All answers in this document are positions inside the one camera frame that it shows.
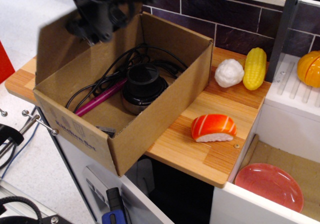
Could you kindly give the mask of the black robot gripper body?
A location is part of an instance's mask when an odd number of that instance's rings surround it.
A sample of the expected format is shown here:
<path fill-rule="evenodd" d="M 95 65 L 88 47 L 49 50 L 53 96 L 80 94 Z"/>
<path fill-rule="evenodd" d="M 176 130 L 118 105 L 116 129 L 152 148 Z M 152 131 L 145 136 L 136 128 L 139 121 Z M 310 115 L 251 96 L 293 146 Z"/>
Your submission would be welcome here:
<path fill-rule="evenodd" d="M 79 19 L 71 21 L 67 30 L 89 44 L 109 42 L 113 33 L 124 28 L 144 3 L 153 0 L 73 0 Z"/>

